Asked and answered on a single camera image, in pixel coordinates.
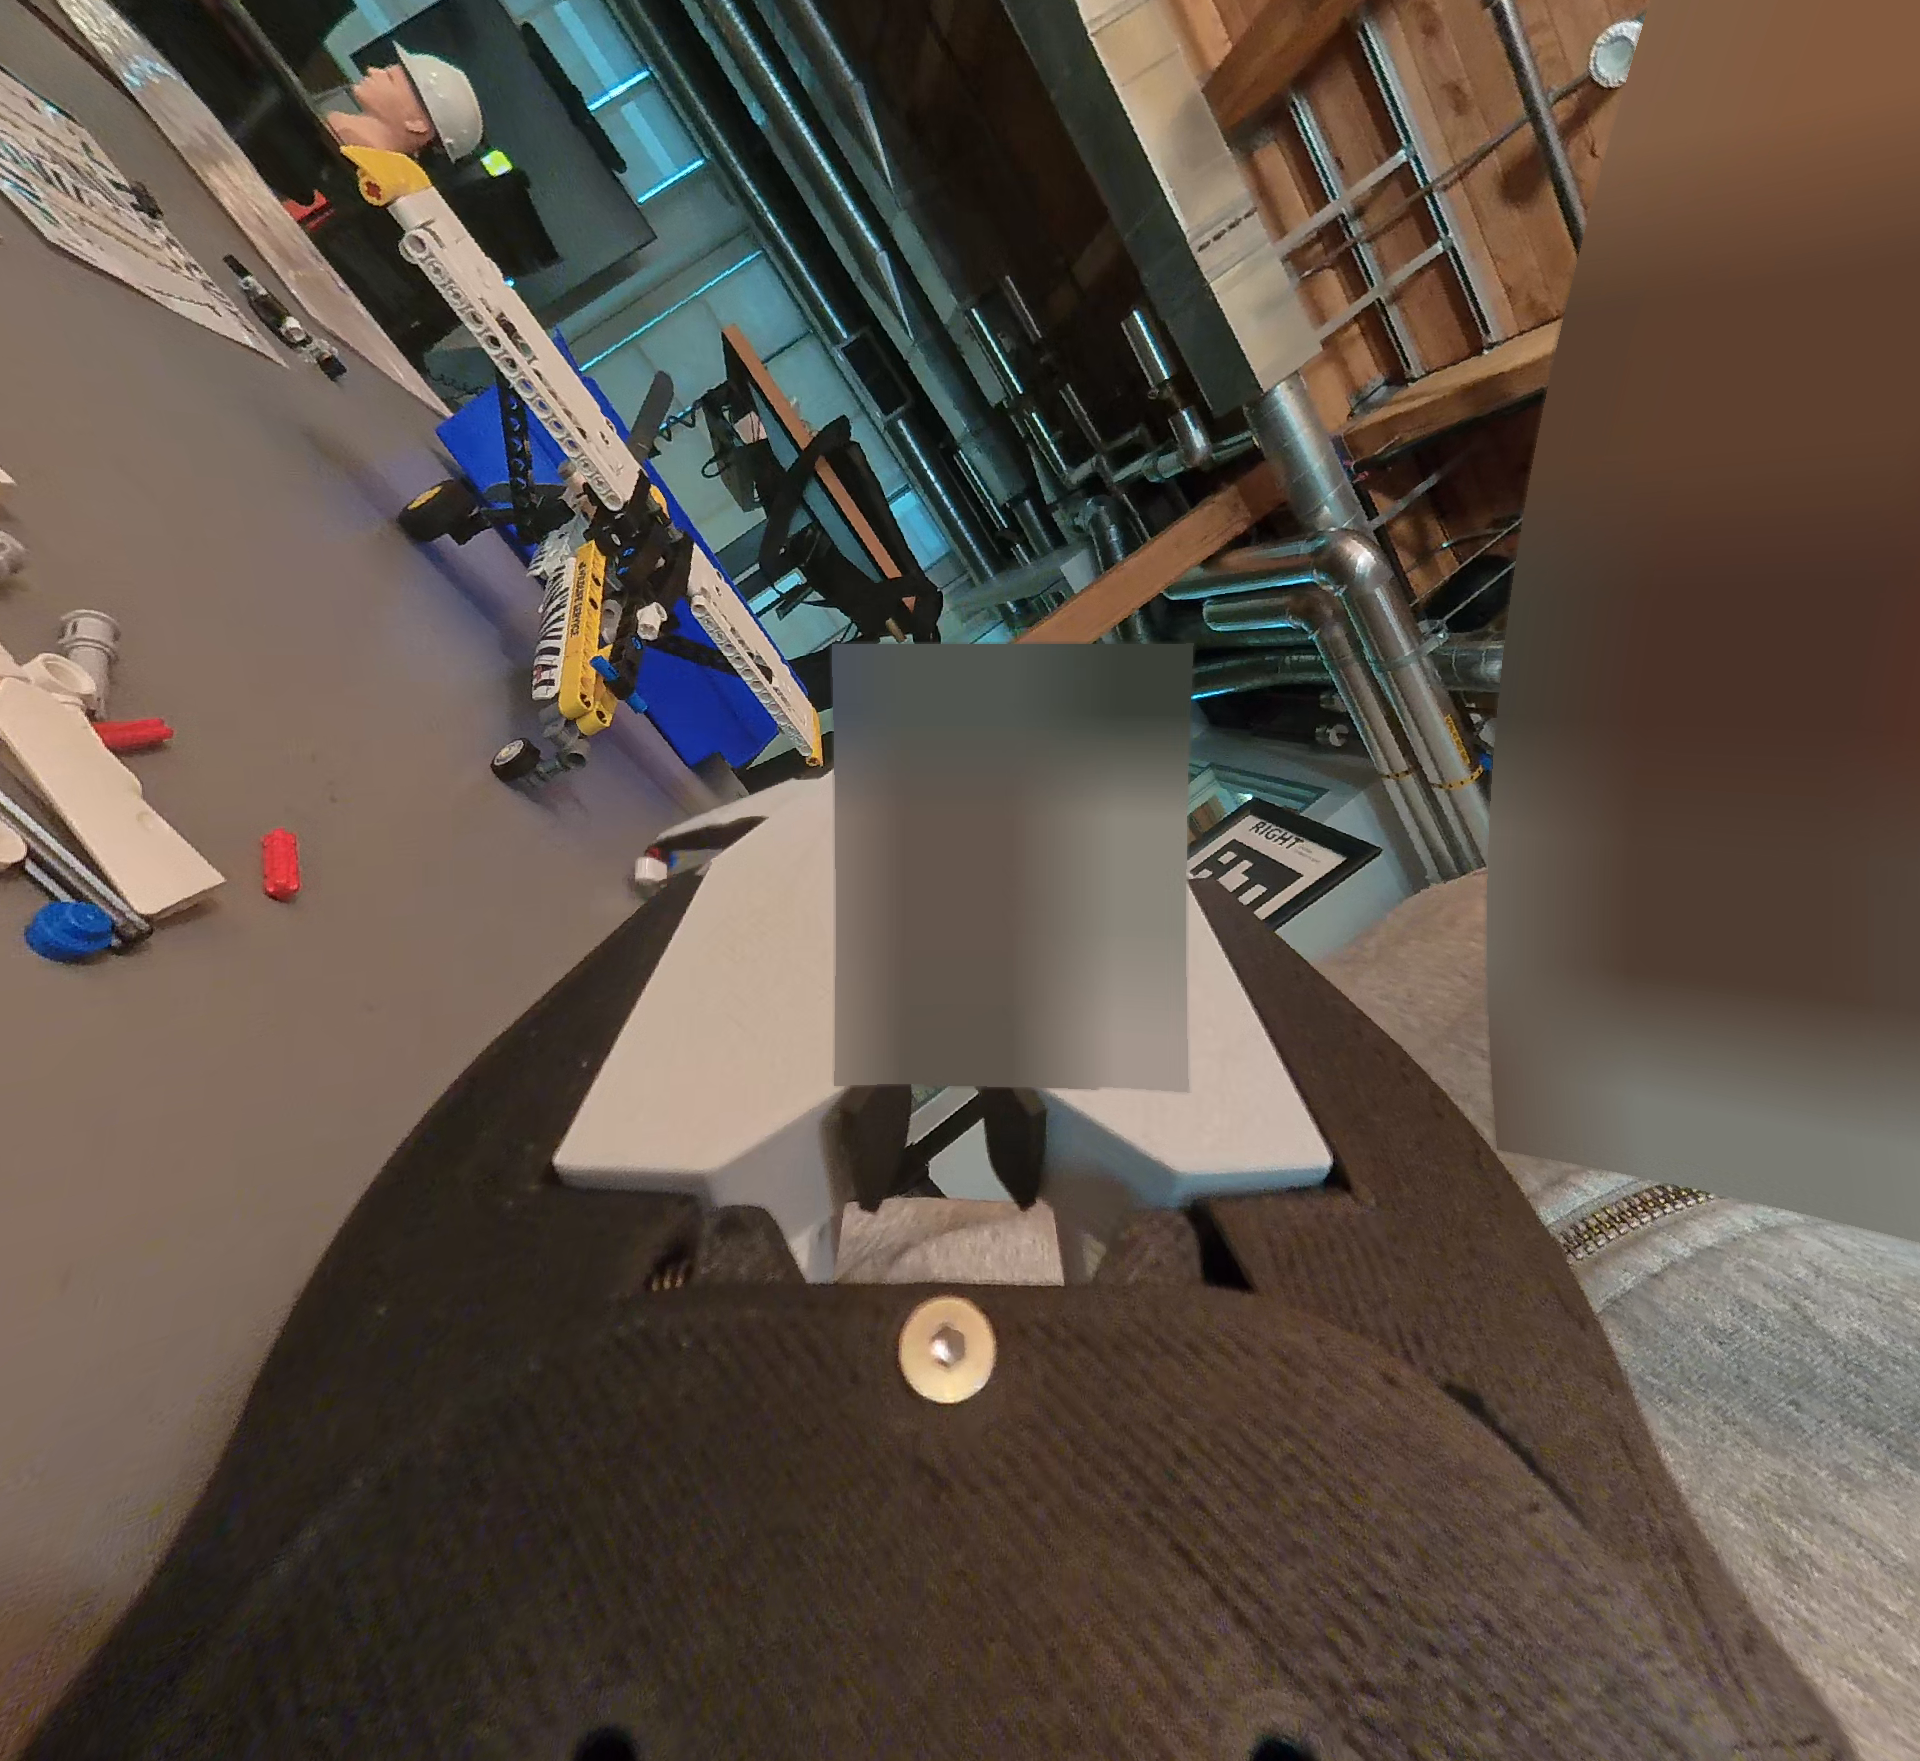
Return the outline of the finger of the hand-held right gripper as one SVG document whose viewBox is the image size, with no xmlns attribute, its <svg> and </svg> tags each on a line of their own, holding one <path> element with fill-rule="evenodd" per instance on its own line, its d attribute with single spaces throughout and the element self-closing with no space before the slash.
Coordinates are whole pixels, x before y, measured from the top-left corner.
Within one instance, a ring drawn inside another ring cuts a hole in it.
<svg viewBox="0 0 1920 1761">
<path fill-rule="evenodd" d="M 685 878 L 685 867 L 704 867 L 716 851 L 726 851 L 737 837 L 750 837 L 754 827 L 768 827 L 768 807 L 726 807 L 726 819 L 688 819 L 649 850 L 665 850 L 674 860 L 672 878 Z"/>
</svg>

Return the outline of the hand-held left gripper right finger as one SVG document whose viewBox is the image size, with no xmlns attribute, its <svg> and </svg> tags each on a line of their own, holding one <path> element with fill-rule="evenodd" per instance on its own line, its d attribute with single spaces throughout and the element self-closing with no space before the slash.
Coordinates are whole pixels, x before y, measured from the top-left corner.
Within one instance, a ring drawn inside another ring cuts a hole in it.
<svg viewBox="0 0 1920 1761">
<path fill-rule="evenodd" d="M 1119 1240 L 1142 1210 L 1249 1204 L 1329 1182 L 1329 1144 L 1280 1060 L 1215 888 L 1119 924 L 1119 958 L 1044 984 L 1019 1085 L 984 1097 L 984 1165 L 1013 1210 Z"/>
</svg>

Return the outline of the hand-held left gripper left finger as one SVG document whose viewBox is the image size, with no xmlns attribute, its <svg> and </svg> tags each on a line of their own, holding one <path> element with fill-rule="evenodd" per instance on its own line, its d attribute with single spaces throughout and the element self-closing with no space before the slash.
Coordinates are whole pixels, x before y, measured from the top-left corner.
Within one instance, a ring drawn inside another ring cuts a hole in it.
<svg viewBox="0 0 1920 1761">
<path fill-rule="evenodd" d="M 621 1027 L 549 1174 L 590 1194 L 768 1210 L 808 1282 L 840 1278 L 832 775 L 649 899 L 672 940 Z"/>
</svg>

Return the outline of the yellow zebra striped lego model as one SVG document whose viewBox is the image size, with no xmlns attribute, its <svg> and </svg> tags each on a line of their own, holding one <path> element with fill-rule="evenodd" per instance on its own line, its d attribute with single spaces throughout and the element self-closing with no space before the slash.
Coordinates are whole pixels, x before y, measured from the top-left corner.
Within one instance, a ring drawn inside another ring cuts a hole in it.
<svg viewBox="0 0 1920 1761">
<path fill-rule="evenodd" d="M 544 785 L 590 759 L 590 735 L 638 699 L 638 660 L 685 654 L 745 675 L 802 764 L 821 764 L 821 721 L 768 638 L 737 584 L 672 522 L 649 456 L 607 424 L 590 374 L 477 247 L 417 163 L 342 144 L 358 196 L 398 216 L 398 247 L 435 278 L 503 384 L 504 483 L 477 497 L 468 531 L 513 531 L 544 584 L 529 660 L 538 735 L 493 755 L 504 785 Z"/>
</svg>

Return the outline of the white lego panel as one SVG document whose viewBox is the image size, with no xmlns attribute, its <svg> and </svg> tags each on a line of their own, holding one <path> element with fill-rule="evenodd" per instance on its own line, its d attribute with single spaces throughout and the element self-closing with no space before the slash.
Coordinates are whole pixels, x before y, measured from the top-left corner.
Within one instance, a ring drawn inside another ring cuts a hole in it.
<svg viewBox="0 0 1920 1761">
<path fill-rule="evenodd" d="M 65 850 L 140 910 L 170 924 L 230 878 L 140 799 L 140 775 L 62 695 L 5 675 L 0 743 L 32 799 L 65 827 Z"/>
</svg>

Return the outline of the long grey lego axle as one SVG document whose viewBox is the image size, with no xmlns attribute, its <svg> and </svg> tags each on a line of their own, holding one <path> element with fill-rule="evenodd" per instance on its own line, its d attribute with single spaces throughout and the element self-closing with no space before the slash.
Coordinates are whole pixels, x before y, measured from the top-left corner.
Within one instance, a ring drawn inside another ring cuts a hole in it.
<svg viewBox="0 0 1920 1761">
<path fill-rule="evenodd" d="M 151 938 L 151 924 L 5 785 L 0 785 L 0 819 L 21 835 L 39 878 L 54 878 L 65 899 L 87 899 L 113 910 L 114 940 Z"/>
</svg>

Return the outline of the blue plastic bin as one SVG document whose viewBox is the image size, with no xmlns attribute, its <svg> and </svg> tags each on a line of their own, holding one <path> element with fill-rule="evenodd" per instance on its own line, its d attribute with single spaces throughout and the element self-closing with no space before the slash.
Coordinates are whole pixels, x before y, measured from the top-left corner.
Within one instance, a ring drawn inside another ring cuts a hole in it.
<svg viewBox="0 0 1920 1761">
<path fill-rule="evenodd" d="M 448 464 L 468 479 L 468 497 L 503 497 L 504 483 L 504 439 L 503 439 L 503 390 L 477 390 L 468 405 L 454 405 L 439 424 L 439 446 L 448 446 Z M 529 446 L 538 446 L 538 483 L 549 483 L 557 479 L 557 439 L 529 421 Z M 716 547 L 700 541 L 700 522 L 685 518 L 685 504 L 665 483 L 665 504 L 672 504 L 672 522 L 674 531 L 688 531 L 688 547 L 716 560 Z M 538 547 L 529 541 L 513 541 L 513 522 L 503 531 L 503 547 L 524 560 L 524 569 L 538 569 Z M 674 601 L 674 638 L 704 638 L 704 649 L 724 649 L 700 616 L 688 616 L 688 601 Z M 685 660 L 685 654 L 649 654 L 638 660 L 638 699 L 649 699 L 649 721 L 665 728 L 665 743 L 685 759 L 685 764 L 700 764 L 700 759 L 726 759 L 726 764 L 750 764 L 775 735 L 779 735 L 779 721 L 754 705 L 754 695 L 737 675 L 737 668 L 704 668 L 704 660 Z"/>
</svg>

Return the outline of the silver ventilation pipe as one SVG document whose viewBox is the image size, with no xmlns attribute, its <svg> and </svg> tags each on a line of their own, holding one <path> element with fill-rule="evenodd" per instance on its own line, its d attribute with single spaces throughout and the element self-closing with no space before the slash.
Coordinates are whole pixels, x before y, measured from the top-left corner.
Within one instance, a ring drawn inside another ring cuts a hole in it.
<svg viewBox="0 0 1920 1761">
<path fill-rule="evenodd" d="M 1481 759 L 1458 699 L 1412 634 L 1412 601 L 1350 504 L 1345 456 L 1306 405 L 1306 384 L 1275 384 L 1249 415 L 1301 541 L 1246 547 L 1167 584 L 1215 634 L 1301 625 L 1386 775 L 1426 878 L 1468 878 L 1496 850 Z"/>
</svg>

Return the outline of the wooden top desk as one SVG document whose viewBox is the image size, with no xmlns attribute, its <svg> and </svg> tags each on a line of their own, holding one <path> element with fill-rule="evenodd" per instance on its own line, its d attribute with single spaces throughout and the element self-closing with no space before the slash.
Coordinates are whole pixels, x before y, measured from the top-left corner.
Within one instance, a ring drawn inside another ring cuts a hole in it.
<svg viewBox="0 0 1920 1761">
<path fill-rule="evenodd" d="M 821 601 L 855 638 L 944 638 L 944 590 L 911 560 L 855 421 L 808 424 L 768 354 L 726 321 L 700 400 L 716 479 L 754 510 L 754 584 Z"/>
</svg>

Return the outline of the wooden beam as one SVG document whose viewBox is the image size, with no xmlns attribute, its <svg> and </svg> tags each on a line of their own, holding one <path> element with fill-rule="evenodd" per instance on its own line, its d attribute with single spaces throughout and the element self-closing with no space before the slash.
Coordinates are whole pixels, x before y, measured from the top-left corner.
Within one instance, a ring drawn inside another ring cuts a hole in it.
<svg viewBox="0 0 1920 1761">
<path fill-rule="evenodd" d="M 1556 317 L 1539 330 L 1512 330 L 1458 365 L 1434 365 L 1386 400 L 1376 415 L 1350 415 L 1329 446 L 1345 471 L 1386 471 L 1426 439 L 1481 436 L 1482 421 L 1510 421 L 1545 400 L 1556 354 Z M 1151 596 L 1167 596 L 1180 576 L 1206 569 L 1236 541 L 1249 541 L 1264 518 L 1306 522 L 1306 510 L 1287 510 L 1280 464 L 1220 479 L 1195 510 L 1185 510 L 1167 531 L 1151 531 L 1142 550 L 1126 550 L 1112 576 L 1075 590 L 1061 614 L 1044 614 L 1019 638 L 1103 638 Z"/>
</svg>

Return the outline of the large black screen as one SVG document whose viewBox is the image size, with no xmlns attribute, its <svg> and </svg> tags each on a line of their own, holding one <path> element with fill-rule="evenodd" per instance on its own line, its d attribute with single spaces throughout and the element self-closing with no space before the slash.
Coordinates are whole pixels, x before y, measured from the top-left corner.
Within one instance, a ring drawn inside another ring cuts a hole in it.
<svg viewBox="0 0 1920 1761">
<path fill-rule="evenodd" d="M 563 317 L 638 262 L 652 221 L 635 203 L 621 144 L 590 130 L 590 95 L 529 25 L 503 0 L 435 0 L 393 37 L 349 41 L 349 69 L 393 69 L 398 50 L 468 70 L 484 144 L 448 168 L 435 163 L 435 183 L 538 317 Z"/>
</svg>

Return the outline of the mannequin head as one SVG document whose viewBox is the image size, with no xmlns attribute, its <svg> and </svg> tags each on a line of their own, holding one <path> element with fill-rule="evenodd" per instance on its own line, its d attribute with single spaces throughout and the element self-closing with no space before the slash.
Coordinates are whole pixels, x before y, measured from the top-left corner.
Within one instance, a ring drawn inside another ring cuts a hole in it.
<svg viewBox="0 0 1920 1761">
<path fill-rule="evenodd" d="M 429 155 L 439 130 L 407 69 L 370 69 L 342 110 L 320 110 L 336 144 Z"/>
</svg>

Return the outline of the metal sprinkler pipe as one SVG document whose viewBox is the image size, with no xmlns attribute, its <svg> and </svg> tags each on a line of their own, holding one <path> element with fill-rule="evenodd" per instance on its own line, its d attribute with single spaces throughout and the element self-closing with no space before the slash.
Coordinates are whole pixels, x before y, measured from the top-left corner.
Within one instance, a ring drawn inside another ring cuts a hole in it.
<svg viewBox="0 0 1920 1761">
<path fill-rule="evenodd" d="M 1530 139 L 1539 139 L 1550 203 L 1556 203 L 1556 221 L 1566 221 L 1566 245 L 1579 247 L 1585 203 L 1579 203 L 1576 155 L 1566 155 L 1566 139 L 1556 139 L 1556 110 L 1550 110 L 1545 69 L 1539 69 L 1539 50 L 1530 50 L 1519 10 L 1512 10 L 1512 0 L 1481 0 L 1481 10 L 1496 16 L 1496 37 L 1503 37 L 1503 60 L 1510 60 L 1510 70 L 1512 70 L 1519 124 L 1530 124 Z"/>
</svg>

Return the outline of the printed instruction sheet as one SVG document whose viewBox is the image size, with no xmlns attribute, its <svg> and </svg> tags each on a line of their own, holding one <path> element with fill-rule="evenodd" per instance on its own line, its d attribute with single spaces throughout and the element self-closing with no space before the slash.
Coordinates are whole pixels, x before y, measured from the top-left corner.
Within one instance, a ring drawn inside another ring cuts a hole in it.
<svg viewBox="0 0 1920 1761">
<path fill-rule="evenodd" d="M 140 216 L 133 174 L 32 81 L 0 70 L 0 192 L 65 260 L 127 278 L 133 291 L 279 362 L 251 306 L 179 245 L 163 216 Z"/>
</svg>

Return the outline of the large metal duct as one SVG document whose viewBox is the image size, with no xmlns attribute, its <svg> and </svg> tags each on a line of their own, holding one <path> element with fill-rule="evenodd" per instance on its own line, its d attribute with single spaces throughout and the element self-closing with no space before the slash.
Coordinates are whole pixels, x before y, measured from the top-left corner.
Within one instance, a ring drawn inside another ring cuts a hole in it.
<svg viewBox="0 0 1920 1761">
<path fill-rule="evenodd" d="M 1306 362 L 1256 192 L 1220 139 L 1167 0 L 999 0 L 1091 183 L 1103 192 L 1148 306 L 1215 415 Z"/>
</svg>

